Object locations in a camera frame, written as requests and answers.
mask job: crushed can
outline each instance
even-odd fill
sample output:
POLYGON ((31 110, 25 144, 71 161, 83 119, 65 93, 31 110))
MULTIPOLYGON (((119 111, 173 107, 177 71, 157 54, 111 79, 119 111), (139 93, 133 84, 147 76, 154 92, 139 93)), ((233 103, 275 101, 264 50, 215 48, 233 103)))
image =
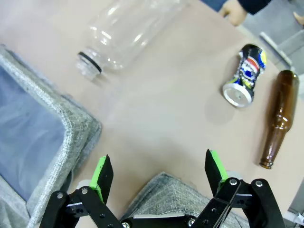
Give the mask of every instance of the crushed can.
POLYGON ((253 102, 257 78, 266 67, 266 53, 253 44, 245 45, 239 52, 241 61, 232 80, 223 86, 224 97, 236 107, 246 107, 253 102))

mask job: person's hand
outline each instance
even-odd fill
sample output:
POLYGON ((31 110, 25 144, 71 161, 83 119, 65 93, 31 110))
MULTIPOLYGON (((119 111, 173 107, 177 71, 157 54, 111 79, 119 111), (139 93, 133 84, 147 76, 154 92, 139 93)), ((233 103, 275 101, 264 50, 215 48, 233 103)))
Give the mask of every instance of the person's hand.
POLYGON ((304 16, 300 16, 296 12, 294 12, 295 19, 299 22, 299 24, 304 25, 304 16))
POLYGON ((228 21, 234 26, 242 24, 247 16, 246 10, 238 0, 226 1, 218 13, 223 17, 227 16, 228 21))

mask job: bottle mouth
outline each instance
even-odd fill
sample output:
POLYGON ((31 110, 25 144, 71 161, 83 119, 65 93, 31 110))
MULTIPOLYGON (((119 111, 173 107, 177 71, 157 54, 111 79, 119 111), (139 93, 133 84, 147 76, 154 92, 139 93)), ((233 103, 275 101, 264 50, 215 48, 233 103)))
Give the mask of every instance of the bottle mouth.
POLYGON ((272 162, 272 161, 270 161, 270 160, 265 160, 265 159, 261 159, 261 162, 260 162, 260 166, 262 166, 263 168, 265 168, 265 169, 271 169, 271 167, 272 167, 272 165, 273 165, 274 163, 272 162))
POLYGON ((85 58, 86 60, 88 60, 90 63, 92 63, 93 66, 96 67, 96 69, 99 71, 99 73, 102 72, 101 67, 88 55, 86 55, 85 53, 83 53, 82 51, 78 53, 78 56, 85 58))
POLYGON ((88 55, 83 52, 78 53, 79 59, 76 62, 76 67, 82 75, 89 80, 93 80, 102 72, 101 67, 88 55))

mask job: gray fabric bin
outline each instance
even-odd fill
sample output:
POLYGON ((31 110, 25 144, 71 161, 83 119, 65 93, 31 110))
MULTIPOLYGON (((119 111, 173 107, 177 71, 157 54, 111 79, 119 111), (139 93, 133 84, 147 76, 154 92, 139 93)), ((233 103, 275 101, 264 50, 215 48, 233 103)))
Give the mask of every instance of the gray fabric bin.
MULTIPOLYGON (((198 217, 209 201, 181 180, 162 172, 138 193, 121 221, 130 217, 161 218, 176 217, 177 214, 198 217)), ((230 212, 221 228, 249 228, 249 223, 230 212)))
POLYGON ((0 45, 0 227, 34 227, 100 134, 84 108, 0 45))

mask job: table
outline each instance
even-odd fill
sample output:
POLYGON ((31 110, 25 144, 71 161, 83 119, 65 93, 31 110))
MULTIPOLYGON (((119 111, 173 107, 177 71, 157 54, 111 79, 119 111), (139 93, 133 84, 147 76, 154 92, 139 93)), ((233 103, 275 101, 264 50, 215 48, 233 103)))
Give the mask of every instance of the table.
MULTIPOLYGON (((0 43, 103 123, 101 140, 74 187, 90 179, 98 159, 109 154, 114 180, 108 206, 116 216, 161 171, 211 197, 204 172, 205 152, 211 148, 227 170, 237 171, 246 182, 268 180, 284 213, 303 178, 304 104, 298 101, 294 125, 272 170, 261 168, 275 66, 269 63, 260 77, 250 107, 232 107, 221 95, 221 86, 232 77, 237 53, 250 40, 200 1, 191 0, 130 67, 90 82, 74 61, 85 45, 87 22, 109 1, 0 0, 0 43)), ((94 227, 88 221, 81 220, 78 227, 94 227)))

